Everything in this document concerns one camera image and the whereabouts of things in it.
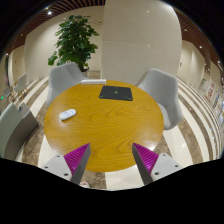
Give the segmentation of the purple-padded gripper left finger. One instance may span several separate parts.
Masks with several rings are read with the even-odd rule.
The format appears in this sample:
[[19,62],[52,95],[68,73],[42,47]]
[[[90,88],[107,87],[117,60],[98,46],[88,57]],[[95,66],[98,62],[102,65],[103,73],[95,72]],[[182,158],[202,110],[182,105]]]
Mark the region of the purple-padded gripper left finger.
[[85,144],[66,155],[55,155],[42,169],[79,185],[90,154],[90,144]]

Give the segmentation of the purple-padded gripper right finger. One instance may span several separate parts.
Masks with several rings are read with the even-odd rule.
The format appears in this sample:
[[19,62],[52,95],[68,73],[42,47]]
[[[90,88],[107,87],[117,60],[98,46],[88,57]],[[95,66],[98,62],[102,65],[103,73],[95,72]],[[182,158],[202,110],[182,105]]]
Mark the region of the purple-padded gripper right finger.
[[137,143],[132,144],[132,154],[145,185],[182,169],[167,153],[157,154]]

